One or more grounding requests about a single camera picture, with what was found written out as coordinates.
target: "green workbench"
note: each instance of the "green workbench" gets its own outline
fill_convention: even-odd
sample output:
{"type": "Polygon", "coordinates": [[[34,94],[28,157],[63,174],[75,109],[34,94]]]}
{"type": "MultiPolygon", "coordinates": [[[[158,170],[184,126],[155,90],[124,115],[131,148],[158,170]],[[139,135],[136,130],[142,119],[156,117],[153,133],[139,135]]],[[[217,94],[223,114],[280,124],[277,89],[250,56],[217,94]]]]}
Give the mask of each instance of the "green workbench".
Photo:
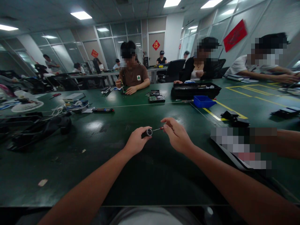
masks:
{"type": "MultiPolygon", "coordinates": [[[[300,130],[299,118],[278,120],[270,116],[284,106],[299,106],[300,99],[283,95],[275,83],[247,85],[218,79],[211,81],[222,87],[217,105],[197,109],[189,103],[171,99],[172,83],[153,84],[135,94],[99,90],[83,92],[96,108],[114,108],[114,113],[74,114],[68,135],[56,131],[33,145],[26,153],[6,150],[9,141],[0,145],[0,206],[53,206],[71,188],[104,164],[126,144],[130,134],[141,126],[161,127],[160,120],[174,117],[187,130],[195,145],[234,166],[225,153],[210,139],[211,128],[228,127],[220,114],[231,109],[248,118],[250,127],[277,127],[300,130]],[[149,104],[145,96],[160,90],[166,102],[149,104]],[[43,187],[38,183],[48,179],[43,187]]],[[[74,92],[62,92],[51,100],[52,93],[39,98],[45,104],[35,110],[45,115],[62,104],[62,98],[74,92]]],[[[10,109],[0,112],[11,115],[10,109]]],[[[277,173],[266,181],[255,172],[250,176],[268,185],[272,182],[293,203],[300,203],[300,165],[297,160],[278,158],[277,173]]],[[[144,149],[124,167],[104,206],[141,205],[226,205],[219,191],[189,159],[177,153],[161,130],[153,133],[144,149]]]]}

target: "office room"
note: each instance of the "office room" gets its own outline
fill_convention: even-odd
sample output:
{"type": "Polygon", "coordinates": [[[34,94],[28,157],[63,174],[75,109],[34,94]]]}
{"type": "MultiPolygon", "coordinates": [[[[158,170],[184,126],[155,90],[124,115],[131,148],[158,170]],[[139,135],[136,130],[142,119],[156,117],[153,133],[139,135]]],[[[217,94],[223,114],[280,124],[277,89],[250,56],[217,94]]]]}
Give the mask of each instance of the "office room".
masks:
{"type": "Polygon", "coordinates": [[[3,224],[300,223],[300,1],[1,6],[3,224]]]}

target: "fluorescent light panel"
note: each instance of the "fluorescent light panel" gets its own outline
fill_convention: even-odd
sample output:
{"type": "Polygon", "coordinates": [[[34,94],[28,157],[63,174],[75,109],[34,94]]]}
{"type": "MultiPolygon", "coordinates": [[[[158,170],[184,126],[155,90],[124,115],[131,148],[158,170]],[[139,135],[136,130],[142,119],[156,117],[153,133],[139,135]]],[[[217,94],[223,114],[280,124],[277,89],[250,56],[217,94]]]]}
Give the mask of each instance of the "fluorescent light panel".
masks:
{"type": "Polygon", "coordinates": [[[104,27],[104,28],[98,28],[97,30],[100,31],[100,32],[106,32],[106,31],[109,31],[109,30],[108,30],[107,28],[105,28],[105,27],[104,27]]]}
{"type": "Polygon", "coordinates": [[[233,12],[234,12],[234,9],[230,9],[230,10],[222,13],[221,15],[230,15],[230,14],[233,14],[233,12]]]}
{"type": "Polygon", "coordinates": [[[84,19],[92,19],[92,17],[87,14],[85,11],[81,12],[73,12],[71,13],[72,16],[75,16],[77,19],[84,20],[84,19]]]}
{"type": "Polygon", "coordinates": [[[178,6],[178,4],[181,2],[181,0],[166,0],[164,8],[172,7],[172,6],[178,6]]]}
{"type": "Polygon", "coordinates": [[[5,26],[0,24],[0,30],[6,30],[6,31],[12,31],[12,30],[18,30],[19,28],[16,27],[10,27],[10,26],[5,26]]]}
{"type": "Polygon", "coordinates": [[[42,36],[43,38],[48,38],[48,39],[55,39],[57,37],[54,37],[54,36],[50,36],[50,35],[45,35],[45,36],[42,36]]]}
{"type": "Polygon", "coordinates": [[[210,0],[204,6],[202,6],[201,8],[213,8],[217,4],[219,4],[221,1],[222,0],[210,0]]]}

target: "black jacket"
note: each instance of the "black jacket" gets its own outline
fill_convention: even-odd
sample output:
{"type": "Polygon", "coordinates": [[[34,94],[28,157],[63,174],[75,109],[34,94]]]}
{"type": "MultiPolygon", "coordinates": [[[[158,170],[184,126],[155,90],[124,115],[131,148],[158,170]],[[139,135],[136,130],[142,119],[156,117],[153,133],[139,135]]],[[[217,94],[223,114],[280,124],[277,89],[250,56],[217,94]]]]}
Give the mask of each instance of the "black jacket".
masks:
{"type": "MultiPolygon", "coordinates": [[[[185,82],[186,80],[190,80],[194,68],[195,68],[194,57],[191,57],[185,63],[185,71],[180,81],[185,82]]],[[[205,72],[205,74],[201,77],[201,80],[214,78],[215,74],[214,74],[213,64],[210,58],[207,58],[206,61],[204,62],[203,72],[205,72]]]]}

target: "red banner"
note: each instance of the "red banner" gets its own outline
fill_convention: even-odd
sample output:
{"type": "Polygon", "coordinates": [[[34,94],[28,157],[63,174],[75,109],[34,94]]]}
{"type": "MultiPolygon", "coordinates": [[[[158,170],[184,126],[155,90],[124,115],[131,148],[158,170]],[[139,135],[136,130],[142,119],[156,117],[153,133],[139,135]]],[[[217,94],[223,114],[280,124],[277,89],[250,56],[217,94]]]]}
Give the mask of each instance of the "red banner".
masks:
{"type": "Polygon", "coordinates": [[[152,47],[153,47],[155,50],[157,50],[157,49],[160,47],[159,42],[156,40],[156,41],[154,42],[154,44],[152,45],[152,47]]]}
{"type": "Polygon", "coordinates": [[[224,38],[225,51],[228,52],[237,43],[239,43],[247,35],[247,30],[245,27],[244,20],[241,20],[235,28],[230,31],[230,33],[224,38]]]}
{"type": "Polygon", "coordinates": [[[93,49],[93,51],[92,51],[92,56],[95,57],[95,58],[97,58],[98,55],[99,55],[98,52],[96,52],[96,51],[93,49]]]}

